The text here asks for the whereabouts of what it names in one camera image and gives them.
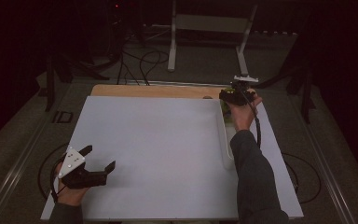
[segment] person's left hand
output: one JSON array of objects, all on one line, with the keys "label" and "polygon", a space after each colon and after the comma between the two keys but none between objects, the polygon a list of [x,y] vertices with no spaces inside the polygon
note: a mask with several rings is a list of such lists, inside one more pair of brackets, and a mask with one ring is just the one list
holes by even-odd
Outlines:
[{"label": "person's left hand", "polygon": [[[57,165],[56,167],[56,174],[61,170],[62,162]],[[58,194],[58,203],[63,203],[71,206],[79,206],[81,205],[81,201],[83,200],[84,195],[86,194],[87,190],[90,188],[84,189],[69,189],[66,187],[62,180],[59,179],[58,191],[62,191]]]}]

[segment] white board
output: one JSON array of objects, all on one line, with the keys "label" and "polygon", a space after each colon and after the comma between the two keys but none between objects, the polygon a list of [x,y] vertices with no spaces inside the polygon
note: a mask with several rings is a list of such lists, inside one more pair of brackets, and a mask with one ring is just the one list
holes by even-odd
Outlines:
[{"label": "white board", "polygon": [[[274,170],[282,210],[302,217],[267,113],[262,105],[257,109],[263,154]],[[227,142],[221,122],[218,100],[88,97],[70,147],[93,146],[86,157],[89,171],[101,171],[111,161],[116,169],[106,186],[87,193],[84,218],[237,218],[238,178],[223,164],[221,150]],[[42,219],[49,218],[53,206],[50,197]]]}]

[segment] metal frame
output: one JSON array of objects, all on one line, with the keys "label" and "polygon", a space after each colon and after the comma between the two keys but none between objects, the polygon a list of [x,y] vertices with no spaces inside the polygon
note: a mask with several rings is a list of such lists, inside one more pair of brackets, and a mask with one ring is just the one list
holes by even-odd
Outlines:
[{"label": "metal frame", "polygon": [[256,11],[257,5],[254,5],[248,19],[176,14],[176,0],[172,0],[171,48],[168,60],[168,71],[173,72],[175,70],[177,47],[176,30],[185,29],[243,34],[242,42],[236,47],[236,51],[241,75],[245,77],[248,76],[249,72],[246,66],[245,57],[243,56],[243,51],[252,29]]}]

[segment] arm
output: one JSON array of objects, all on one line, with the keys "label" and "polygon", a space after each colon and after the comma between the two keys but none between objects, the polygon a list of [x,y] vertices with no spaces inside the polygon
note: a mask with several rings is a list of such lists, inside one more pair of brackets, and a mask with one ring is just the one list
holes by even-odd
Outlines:
[{"label": "arm", "polygon": [[[62,163],[56,168],[56,173],[61,170]],[[58,201],[54,205],[51,213],[49,224],[82,224],[83,213],[81,210],[81,201],[86,194],[86,189],[69,189],[62,181],[59,181],[59,189],[62,191],[58,194]]]},{"label": "arm", "polygon": [[81,206],[56,203],[48,220],[49,224],[82,224],[83,213]]},{"label": "arm", "polygon": [[[255,96],[253,107],[261,101]],[[251,107],[229,107],[237,131],[230,145],[239,178],[237,206],[240,223],[288,223],[288,216],[280,206],[272,168],[249,131],[255,118]]]}]

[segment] black cable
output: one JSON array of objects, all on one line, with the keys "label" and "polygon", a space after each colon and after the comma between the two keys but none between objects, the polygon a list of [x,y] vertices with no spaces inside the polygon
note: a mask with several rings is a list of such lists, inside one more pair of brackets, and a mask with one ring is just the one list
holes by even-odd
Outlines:
[{"label": "black cable", "polygon": [[[140,62],[139,62],[139,68],[140,68],[140,71],[141,71],[141,75],[142,75],[142,77],[144,78],[145,84],[146,84],[147,86],[150,86],[150,83],[149,83],[149,81],[147,80],[148,74],[149,74],[159,63],[166,63],[166,62],[168,61],[168,59],[169,59],[168,53],[163,52],[163,51],[161,51],[161,50],[157,50],[157,49],[154,49],[154,50],[152,50],[152,51],[147,52],[147,53],[144,54],[141,58],[139,58],[139,57],[137,57],[137,56],[135,56],[135,55],[132,55],[132,54],[130,54],[130,53],[124,51],[124,50],[123,50],[123,53],[124,53],[124,54],[127,54],[127,55],[129,55],[129,56],[131,56],[132,58],[138,59],[138,60],[140,61]],[[158,60],[156,60],[155,62],[151,62],[151,61],[145,60],[145,57],[148,56],[148,55],[150,55],[150,54],[152,54],[152,53],[158,53]],[[166,55],[166,58],[165,58],[164,60],[161,60],[161,54]],[[144,72],[144,69],[142,68],[142,64],[143,64],[143,63],[152,63],[153,66],[145,73],[145,72]]]},{"label": "black cable", "polygon": [[293,175],[295,176],[295,180],[296,180],[296,183],[295,183],[295,192],[296,194],[298,193],[298,188],[299,188],[299,182],[298,182],[298,176],[297,176],[297,173],[295,171],[295,169],[293,169],[293,167],[291,165],[289,165],[289,163],[287,163],[287,161],[283,160],[284,161],[284,164],[286,164],[286,166],[290,169],[290,171],[292,171]]},{"label": "black cable", "polygon": [[46,161],[48,161],[48,159],[51,157],[51,155],[53,155],[56,151],[60,150],[60,149],[63,148],[63,147],[66,147],[66,146],[68,146],[68,145],[69,145],[69,143],[65,143],[65,144],[60,145],[59,147],[56,147],[54,150],[52,150],[52,151],[46,156],[46,158],[42,161],[42,164],[40,164],[39,171],[38,171],[38,173],[37,173],[37,186],[39,187],[40,193],[42,194],[42,196],[43,196],[46,200],[48,199],[48,196],[45,194],[45,191],[43,191],[42,184],[40,183],[40,176],[41,176],[41,174],[42,174],[43,166],[45,165]]},{"label": "black cable", "polygon": [[319,174],[318,174],[318,171],[316,171],[316,169],[315,169],[315,167],[313,167],[309,162],[307,162],[307,161],[305,161],[304,159],[301,159],[301,158],[299,158],[298,156],[295,156],[295,155],[292,155],[292,154],[289,154],[289,153],[282,153],[283,155],[286,155],[286,156],[290,156],[290,157],[293,157],[293,158],[296,158],[296,159],[298,159],[298,160],[300,160],[300,161],[303,161],[303,162],[305,162],[312,170],[313,170],[313,172],[316,174],[316,176],[318,177],[318,183],[319,183],[319,186],[318,186],[318,191],[315,193],[315,195],[313,195],[310,199],[308,199],[308,200],[305,200],[305,201],[303,201],[303,202],[300,202],[300,203],[310,203],[310,202],[312,202],[313,200],[315,200],[318,196],[319,196],[319,194],[321,193],[321,190],[322,190],[322,180],[321,180],[321,177],[319,176]]},{"label": "black cable", "polygon": [[120,77],[121,77],[121,70],[123,69],[123,57],[124,57],[124,55],[123,55],[123,52],[121,52],[120,53],[120,69],[118,70],[118,77],[117,77],[117,85],[118,85],[118,83],[119,83],[119,81],[120,81]]},{"label": "black cable", "polygon": [[135,82],[138,84],[138,86],[140,86],[138,80],[136,79],[136,77],[135,77],[135,76],[132,74],[132,72],[130,71],[130,68],[129,68],[126,64],[124,64],[124,63],[123,63],[123,65],[124,65],[124,67],[127,69],[127,72],[130,73],[130,75],[132,76],[132,78],[133,78],[133,79],[135,80]]},{"label": "black cable", "polygon": [[242,94],[243,98],[245,98],[246,103],[249,105],[249,107],[251,107],[251,110],[255,116],[255,127],[256,127],[256,131],[257,131],[257,145],[260,148],[261,146],[261,128],[260,128],[260,120],[257,117],[257,113],[255,111],[255,107],[249,102],[248,98],[246,97],[245,93],[243,93],[243,89],[241,84],[237,83],[237,86],[240,90],[240,93]]}]

